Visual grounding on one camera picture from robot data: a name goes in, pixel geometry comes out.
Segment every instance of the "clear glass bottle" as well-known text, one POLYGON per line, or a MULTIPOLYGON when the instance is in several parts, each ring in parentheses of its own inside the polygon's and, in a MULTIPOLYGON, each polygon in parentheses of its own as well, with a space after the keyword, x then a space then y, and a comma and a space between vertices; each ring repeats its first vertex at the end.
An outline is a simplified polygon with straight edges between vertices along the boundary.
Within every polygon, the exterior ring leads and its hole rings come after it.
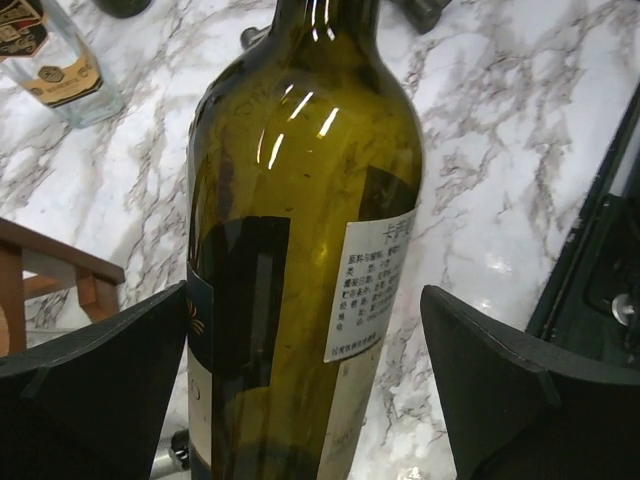
POLYGON ((0 69, 76 128, 124 107, 112 74, 55 0, 0 0, 0 69))

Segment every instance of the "black object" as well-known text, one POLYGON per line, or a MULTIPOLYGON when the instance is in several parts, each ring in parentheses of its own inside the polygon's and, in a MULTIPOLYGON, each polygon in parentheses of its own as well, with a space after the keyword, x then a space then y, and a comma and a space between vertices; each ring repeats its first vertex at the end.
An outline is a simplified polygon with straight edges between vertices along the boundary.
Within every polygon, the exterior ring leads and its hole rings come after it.
POLYGON ((639 119, 640 86, 527 327, 532 335, 564 349, 636 369, 640 369, 639 119))
POLYGON ((420 34, 434 29, 451 0, 391 0, 420 34))
POLYGON ((640 478, 640 372, 567 352, 436 287, 421 307, 458 480, 640 478))
POLYGON ((0 479, 148 479, 188 324, 180 284, 0 359, 0 479))
POLYGON ((104 13, 116 18, 128 18, 143 12, 151 0, 93 0, 104 13))

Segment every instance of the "metal component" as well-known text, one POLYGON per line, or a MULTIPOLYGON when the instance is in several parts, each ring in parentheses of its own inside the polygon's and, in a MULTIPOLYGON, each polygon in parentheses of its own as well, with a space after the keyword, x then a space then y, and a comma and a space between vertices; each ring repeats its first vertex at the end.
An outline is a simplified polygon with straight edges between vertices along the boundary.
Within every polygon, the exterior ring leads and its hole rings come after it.
POLYGON ((189 432, 182 430, 173 437, 160 440, 151 467, 150 480, 189 470, 189 432))
POLYGON ((264 38, 267 32, 269 32, 269 28, 270 27, 264 27, 260 29, 256 27, 246 28, 240 34, 240 45, 242 45, 242 48, 244 50, 250 49, 264 38))
POLYGON ((611 311, 618 323, 625 327, 629 326, 629 317, 635 314, 635 308, 630 302, 629 295, 626 293, 621 293, 613 299, 613 302, 611 302, 611 311))

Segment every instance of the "bottle label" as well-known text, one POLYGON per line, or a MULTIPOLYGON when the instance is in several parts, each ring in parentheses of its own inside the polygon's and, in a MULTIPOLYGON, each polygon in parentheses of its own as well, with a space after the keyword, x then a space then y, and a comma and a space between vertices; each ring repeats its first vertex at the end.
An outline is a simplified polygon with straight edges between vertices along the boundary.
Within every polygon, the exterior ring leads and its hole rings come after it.
POLYGON ((347 224, 325 362, 352 357, 387 331, 416 210, 347 224))
POLYGON ((211 465, 211 372, 187 349, 189 370, 189 441, 200 463, 211 465))
POLYGON ((203 281, 189 264, 187 264, 187 294, 190 316, 187 348, 189 440, 191 448, 197 454, 192 457, 209 466, 211 465, 213 288, 203 281))
POLYGON ((317 480, 347 480, 382 352, 378 341, 340 364, 317 480))
POLYGON ((39 0, 0 0, 0 62, 38 53, 47 40, 45 21, 39 0))
POLYGON ((55 108, 96 92, 102 86, 102 76, 95 57, 89 51, 68 67, 45 65, 38 78, 22 86, 45 105, 55 108))

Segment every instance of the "white label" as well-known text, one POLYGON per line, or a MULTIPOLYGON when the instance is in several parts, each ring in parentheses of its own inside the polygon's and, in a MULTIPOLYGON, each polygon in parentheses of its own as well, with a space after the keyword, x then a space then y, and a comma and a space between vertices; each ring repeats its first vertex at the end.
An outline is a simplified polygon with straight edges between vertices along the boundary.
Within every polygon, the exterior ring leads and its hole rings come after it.
POLYGON ((347 224, 324 361, 356 355, 384 337, 416 210, 347 224))
POLYGON ((189 371, 189 440, 200 458, 211 465, 211 372, 187 348, 189 371))
POLYGON ((383 342, 340 364, 316 480, 347 480, 383 342))

